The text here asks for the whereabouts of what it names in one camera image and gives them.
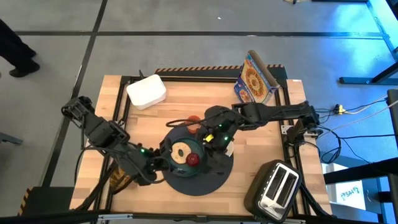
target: wooden table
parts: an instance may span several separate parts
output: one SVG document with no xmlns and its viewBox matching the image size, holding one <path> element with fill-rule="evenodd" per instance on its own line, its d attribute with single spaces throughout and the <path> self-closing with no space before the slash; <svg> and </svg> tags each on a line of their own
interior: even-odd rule
<svg viewBox="0 0 398 224">
<path fill-rule="evenodd" d="M 95 113 L 107 120 L 112 119 L 121 76 L 106 75 L 103 80 Z M 300 80 L 287 80 L 291 104 L 305 100 Z M 169 132 L 165 123 L 174 119 L 198 115 L 213 106 L 230 107 L 238 103 L 233 83 L 164 82 L 167 97 L 164 102 L 139 111 L 131 106 L 126 131 L 130 141 L 142 143 L 144 147 L 159 147 L 159 142 Z M 280 91 L 282 104 L 283 92 Z M 269 106 L 275 105 L 272 97 Z M 188 196 L 171 188 L 168 183 L 140 187 L 131 184 L 113 197 L 111 210 L 129 213 L 167 213 L 194 215 L 251 215 L 243 205 L 243 198 L 256 172 L 263 163 L 274 159 L 283 160 L 281 136 L 278 122 L 270 122 L 255 131 L 238 131 L 234 136 L 234 165 L 228 180 L 215 192 L 204 196 Z M 300 147 L 305 183 L 315 200 L 325 211 L 331 213 L 325 181 L 317 149 L 306 144 Z M 103 156 L 96 151 L 83 155 L 70 208 L 79 206 L 97 184 Z M 105 187 L 101 208 L 106 200 Z M 301 197 L 297 197 L 299 213 L 303 213 Z"/>
</svg>

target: concrete floor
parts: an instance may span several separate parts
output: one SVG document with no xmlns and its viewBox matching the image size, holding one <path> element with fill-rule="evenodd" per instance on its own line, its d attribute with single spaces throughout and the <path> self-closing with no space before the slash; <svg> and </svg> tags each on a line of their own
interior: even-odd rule
<svg viewBox="0 0 398 224">
<path fill-rule="evenodd" d="M 0 15 L 14 30 L 93 29 L 101 0 L 0 0 Z M 100 31 L 268 31 L 379 32 L 365 4 L 301 2 L 295 6 L 261 0 L 109 0 Z M 0 131 L 24 140 L 0 144 L 0 216 L 15 215 L 27 187 L 40 184 L 62 115 L 87 47 L 88 36 L 22 36 L 38 52 L 42 69 L 25 78 L 7 73 L 0 58 Z M 151 74 L 159 67 L 239 65 L 256 50 L 265 63 L 282 63 L 289 78 L 301 79 L 316 108 L 336 103 L 352 108 L 369 103 L 393 86 L 340 85 L 340 76 L 371 77 L 394 63 L 382 39 L 309 37 L 97 37 L 80 94 L 96 102 L 104 75 Z M 329 128 L 385 107 L 380 103 L 357 116 L 332 117 Z M 342 136 L 392 133 L 389 112 L 338 131 Z M 394 138 L 352 139 L 369 161 L 398 156 Z M 332 135 L 318 141 L 336 147 Z M 73 186 L 80 137 L 70 126 L 52 186 Z M 354 157 L 346 146 L 341 153 Z"/>
</svg>

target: round black platform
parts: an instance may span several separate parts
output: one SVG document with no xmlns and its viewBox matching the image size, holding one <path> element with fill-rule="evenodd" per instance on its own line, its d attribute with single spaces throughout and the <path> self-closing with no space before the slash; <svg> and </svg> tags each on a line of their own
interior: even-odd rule
<svg viewBox="0 0 398 224">
<path fill-rule="evenodd" d="M 191 137 L 195 138 L 193 134 L 190 134 L 186 127 L 173 128 L 168 134 L 167 138 L 171 142 L 175 142 L 180 138 Z M 166 182 L 176 191 L 191 195 L 201 196 L 210 194 L 213 191 L 220 188 L 228 179 L 233 166 L 233 155 L 224 161 L 222 166 L 218 166 L 216 170 L 211 170 L 209 173 L 199 173 L 191 177 L 181 177 L 173 174 L 172 172 L 163 171 Z"/>
</svg>

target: black and yellow tape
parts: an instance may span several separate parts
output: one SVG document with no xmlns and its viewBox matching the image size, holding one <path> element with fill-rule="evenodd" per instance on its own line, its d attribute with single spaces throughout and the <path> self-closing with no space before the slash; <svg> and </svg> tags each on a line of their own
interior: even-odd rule
<svg viewBox="0 0 398 224">
<path fill-rule="evenodd" d="M 283 68 L 281 64 L 267 65 L 267 68 Z M 159 72 L 184 72 L 184 71 L 202 71 L 202 70 L 239 70 L 241 65 L 230 66 L 202 66 L 202 67 L 182 67 L 182 68 L 158 68 L 155 73 Z"/>
<path fill-rule="evenodd" d="M 24 198 L 22 199 L 22 203 L 21 203 L 21 205 L 19 207 L 18 216 L 22 215 L 22 212 L 24 211 L 24 208 L 25 208 L 25 205 L 26 205 L 26 202 L 27 202 L 27 198 L 28 198 L 28 196 L 29 196 L 31 191 L 32 191 L 32 188 L 26 189 L 26 193 L 25 193 Z"/>
</svg>

